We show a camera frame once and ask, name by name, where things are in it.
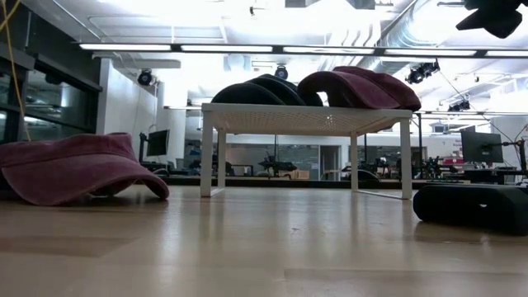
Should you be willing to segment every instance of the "white ceiling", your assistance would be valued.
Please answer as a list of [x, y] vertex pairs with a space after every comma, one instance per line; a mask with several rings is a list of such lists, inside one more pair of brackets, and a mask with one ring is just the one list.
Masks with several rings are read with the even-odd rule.
[[[375, 11], [357, 11], [346, 0], [320, 0], [306, 8], [285, 8], [286, 0], [22, 1], [44, 19], [83, 42], [347, 46], [374, 45], [380, 38], [381, 31], [411, 2], [392, 0], [392, 7], [379, 6]], [[506, 40], [499, 40], [484, 30], [458, 32], [454, 26], [467, 12], [463, 8], [437, 7], [437, 2], [438, 0], [418, 0], [417, 3], [423, 5], [424, 9], [415, 13], [414, 23], [405, 24], [414, 26], [410, 29], [415, 30], [415, 34], [421, 39], [430, 36], [432, 40], [439, 42], [437, 45], [446, 47], [526, 47], [528, 21], [522, 23]], [[255, 7], [255, 16], [249, 14], [251, 5]], [[522, 12], [528, 16], [526, 9]], [[225, 73], [225, 57], [221, 54], [124, 54], [122, 58], [128, 69], [138, 68], [134, 66], [134, 61], [137, 60], [181, 60], [182, 71], [191, 72], [188, 75], [190, 97], [210, 97], [225, 87], [224, 84], [274, 71], [274, 68], [264, 67], [259, 68], [257, 73], [249, 72], [244, 75]], [[251, 55], [248, 58], [251, 63], [286, 64], [293, 82], [298, 82], [314, 71], [349, 64], [352, 60], [348, 57], [277, 55]], [[508, 77], [517, 78], [528, 69], [528, 62], [525, 60], [441, 59], [439, 62], [443, 74], [461, 92], [482, 87], [483, 83], [497, 78], [503, 80], [504, 73]], [[395, 76], [404, 79], [407, 73], [408, 66]], [[473, 79], [467, 79], [468, 75], [465, 74], [468, 73], [469, 78], [476, 73], [482, 79], [474, 82]], [[412, 87], [422, 98], [424, 105], [430, 107], [438, 106], [439, 101], [456, 94], [439, 74]]]

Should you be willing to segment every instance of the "white wall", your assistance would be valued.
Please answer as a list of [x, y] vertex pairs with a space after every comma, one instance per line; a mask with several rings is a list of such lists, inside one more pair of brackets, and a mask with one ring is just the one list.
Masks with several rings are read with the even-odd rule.
[[139, 133], [147, 134], [149, 127], [156, 123], [158, 99], [117, 71], [110, 59], [103, 59], [101, 62], [100, 84], [103, 92], [99, 96], [97, 133], [132, 134], [137, 158]]

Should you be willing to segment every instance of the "table leg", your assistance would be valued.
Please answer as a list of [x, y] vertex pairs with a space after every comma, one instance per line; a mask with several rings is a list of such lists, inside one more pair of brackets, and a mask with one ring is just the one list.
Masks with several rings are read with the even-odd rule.
[[213, 119], [210, 111], [204, 111], [204, 128], [201, 135], [200, 196], [211, 197], [213, 172]]
[[218, 187], [225, 187], [225, 141], [225, 132], [218, 131]]
[[411, 125], [409, 119], [399, 121], [400, 145], [402, 149], [402, 199], [413, 198], [413, 176], [411, 160]]
[[350, 166], [351, 166], [351, 188], [352, 191], [359, 190], [358, 172], [357, 172], [357, 135], [352, 133], [350, 136]]

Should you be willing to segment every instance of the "pipe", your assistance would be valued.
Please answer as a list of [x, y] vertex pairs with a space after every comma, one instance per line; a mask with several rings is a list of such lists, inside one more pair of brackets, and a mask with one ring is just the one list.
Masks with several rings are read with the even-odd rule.
[[382, 39], [384, 39], [385, 37], [387, 37], [387, 35], [389, 34], [389, 32], [398, 24], [398, 22], [403, 18], [405, 17], [405, 14], [416, 4], [416, 2], [418, 2], [418, 0], [412, 0], [412, 2], [409, 3], [409, 5], [407, 5], [400, 14], [398, 14], [398, 16], [396, 16], [395, 19], [393, 19], [388, 26], [386, 26], [382, 31], [381, 31], [381, 35], [379, 37], [379, 40], [376, 42], [377, 45], [380, 44], [380, 42], [382, 41]]

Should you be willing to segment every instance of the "table top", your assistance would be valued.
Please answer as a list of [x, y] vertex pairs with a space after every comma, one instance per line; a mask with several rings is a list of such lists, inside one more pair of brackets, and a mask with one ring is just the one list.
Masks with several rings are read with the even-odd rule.
[[230, 134], [360, 136], [413, 117], [406, 110], [219, 103], [203, 104], [202, 111], [217, 130]]

